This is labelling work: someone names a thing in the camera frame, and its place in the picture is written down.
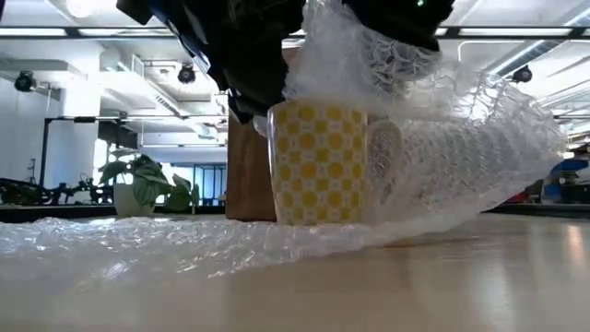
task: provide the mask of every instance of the yellow checkered mug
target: yellow checkered mug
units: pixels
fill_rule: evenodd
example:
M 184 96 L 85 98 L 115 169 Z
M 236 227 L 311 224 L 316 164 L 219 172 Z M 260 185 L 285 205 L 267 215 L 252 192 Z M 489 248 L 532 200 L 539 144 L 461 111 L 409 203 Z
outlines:
M 366 115 L 321 102 L 285 101 L 270 110 L 269 124 L 278 222 L 361 222 Z

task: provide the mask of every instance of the ceiling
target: ceiling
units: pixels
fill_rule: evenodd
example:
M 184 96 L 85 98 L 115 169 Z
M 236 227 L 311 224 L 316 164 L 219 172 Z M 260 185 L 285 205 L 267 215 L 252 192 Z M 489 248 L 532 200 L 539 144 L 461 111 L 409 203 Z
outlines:
M 94 3 L 92 14 L 77 18 L 68 11 L 71 4 Z M 6 12 L 1 25 L 19 26 L 137 26 L 132 19 L 114 8 L 114 0 L 6 0 Z M 590 0 L 455 0 L 454 13 L 445 25 L 462 26 L 558 26 L 567 23 L 577 14 L 590 8 Z M 149 26 L 160 27 L 152 20 Z M 492 70 L 521 53 L 533 41 L 441 41 L 442 51 L 481 70 Z M 146 65 L 145 77 L 179 105 L 186 103 L 186 111 L 219 114 L 219 107 L 208 107 L 217 87 L 202 73 L 196 72 L 197 81 L 183 85 L 176 79 L 182 63 L 189 62 L 186 53 L 175 40 L 159 41 L 0 41 L 1 52 L 16 58 L 35 58 L 43 50 L 46 58 L 59 58 L 79 64 L 86 53 L 114 48 L 121 53 L 137 55 Z M 553 51 L 533 60 L 529 66 L 534 79 L 520 87 L 546 102 L 556 114 L 590 114 L 590 83 L 584 83 L 590 72 L 590 43 L 565 42 Z M 128 93 L 112 90 L 103 97 L 105 110 L 157 108 L 153 101 L 145 102 Z M 145 132 L 190 132 L 191 126 L 180 124 L 144 124 Z

